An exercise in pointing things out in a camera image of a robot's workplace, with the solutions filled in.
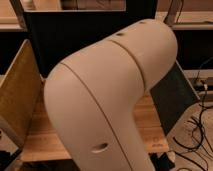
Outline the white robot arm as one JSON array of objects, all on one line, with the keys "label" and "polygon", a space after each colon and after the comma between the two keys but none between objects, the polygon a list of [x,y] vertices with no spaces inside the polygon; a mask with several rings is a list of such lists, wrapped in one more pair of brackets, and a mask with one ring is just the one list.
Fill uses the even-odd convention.
[{"label": "white robot arm", "polygon": [[63,59],[44,86],[47,114],[81,171],[155,171],[133,109],[172,68],[177,40],[146,19]]}]

